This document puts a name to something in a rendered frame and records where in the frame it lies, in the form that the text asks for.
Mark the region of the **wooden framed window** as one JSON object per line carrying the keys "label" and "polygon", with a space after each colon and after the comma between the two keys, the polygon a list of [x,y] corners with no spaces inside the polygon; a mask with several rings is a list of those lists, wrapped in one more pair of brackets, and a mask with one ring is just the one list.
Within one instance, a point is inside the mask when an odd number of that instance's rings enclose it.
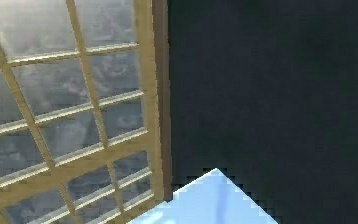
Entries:
{"label": "wooden framed window", "polygon": [[164,197],[154,0],[0,0],[0,224],[128,224]]}

